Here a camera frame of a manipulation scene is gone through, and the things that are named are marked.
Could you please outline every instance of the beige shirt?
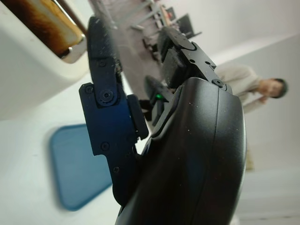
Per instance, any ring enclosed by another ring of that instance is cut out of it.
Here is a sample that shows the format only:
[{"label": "beige shirt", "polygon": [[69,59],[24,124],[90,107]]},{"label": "beige shirt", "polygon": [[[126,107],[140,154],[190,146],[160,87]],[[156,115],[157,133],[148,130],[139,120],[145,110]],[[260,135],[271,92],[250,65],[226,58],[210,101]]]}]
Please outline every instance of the beige shirt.
[{"label": "beige shirt", "polygon": [[224,83],[231,86],[232,93],[240,98],[244,113],[253,111],[263,105],[258,99],[246,104],[249,96],[253,94],[261,80],[252,68],[234,64],[219,66],[215,69],[215,72]]}]

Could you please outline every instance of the screw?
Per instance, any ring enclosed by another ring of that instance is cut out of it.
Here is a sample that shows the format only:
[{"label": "screw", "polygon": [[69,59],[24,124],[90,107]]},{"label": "screw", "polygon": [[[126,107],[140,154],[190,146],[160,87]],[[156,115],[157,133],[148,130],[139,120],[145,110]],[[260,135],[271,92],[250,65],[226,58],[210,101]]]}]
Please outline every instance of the screw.
[{"label": "screw", "polygon": [[224,86],[224,83],[218,79],[213,79],[212,83],[217,85],[219,88],[222,88]]},{"label": "screw", "polygon": [[85,93],[87,93],[87,94],[93,93],[93,86],[89,85],[89,86],[85,87]]},{"label": "screw", "polygon": [[100,67],[105,67],[105,66],[106,66],[106,63],[104,62],[104,60],[100,60],[100,61],[98,62],[98,66],[100,66]]},{"label": "screw", "polygon": [[109,143],[103,142],[103,143],[101,144],[101,149],[102,149],[103,151],[109,150]]},{"label": "screw", "polygon": [[100,100],[102,102],[110,102],[113,99],[113,92],[111,90],[103,90],[100,92]]},{"label": "screw", "polygon": [[114,173],[118,173],[120,171],[120,168],[115,166],[112,170]]}]

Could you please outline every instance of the white wall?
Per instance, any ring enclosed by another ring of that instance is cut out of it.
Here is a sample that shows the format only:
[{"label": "white wall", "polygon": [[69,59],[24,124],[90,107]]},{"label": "white wall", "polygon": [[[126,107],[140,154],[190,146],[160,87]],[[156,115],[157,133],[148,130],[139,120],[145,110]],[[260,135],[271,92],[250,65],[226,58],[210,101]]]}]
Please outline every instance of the white wall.
[{"label": "white wall", "polygon": [[196,42],[209,56],[250,39],[299,32],[299,0],[163,0],[180,18],[189,13]]}]

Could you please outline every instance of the black bracket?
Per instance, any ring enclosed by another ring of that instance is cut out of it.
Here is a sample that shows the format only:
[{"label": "black bracket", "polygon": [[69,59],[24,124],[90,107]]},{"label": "black bracket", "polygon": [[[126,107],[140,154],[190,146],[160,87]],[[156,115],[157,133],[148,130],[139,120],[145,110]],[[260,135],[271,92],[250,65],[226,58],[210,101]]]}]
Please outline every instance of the black bracket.
[{"label": "black bracket", "polygon": [[135,143],[148,136],[136,96],[124,93],[121,65],[104,20],[91,17],[88,55],[92,83],[79,89],[93,154],[105,155],[116,201],[125,206],[139,180]]},{"label": "black bracket", "polygon": [[161,72],[170,88],[178,88],[190,77],[199,77],[232,93],[231,87],[215,74],[216,65],[205,52],[177,30],[164,27],[157,46],[163,62]]}]

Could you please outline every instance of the robotic arm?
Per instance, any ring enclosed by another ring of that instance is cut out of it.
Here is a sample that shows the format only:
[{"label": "robotic arm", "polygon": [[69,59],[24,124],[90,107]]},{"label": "robotic arm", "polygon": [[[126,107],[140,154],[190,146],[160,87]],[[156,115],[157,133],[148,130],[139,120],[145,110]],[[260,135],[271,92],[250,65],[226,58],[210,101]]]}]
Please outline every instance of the robotic arm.
[{"label": "robotic arm", "polygon": [[116,225],[227,225],[245,171],[243,110],[215,64],[196,43],[172,28],[158,40],[171,93],[153,79],[146,92],[153,134],[135,95],[126,96],[109,30],[92,17],[88,53],[92,83],[79,89],[94,155],[105,155],[113,194],[121,205]]}]

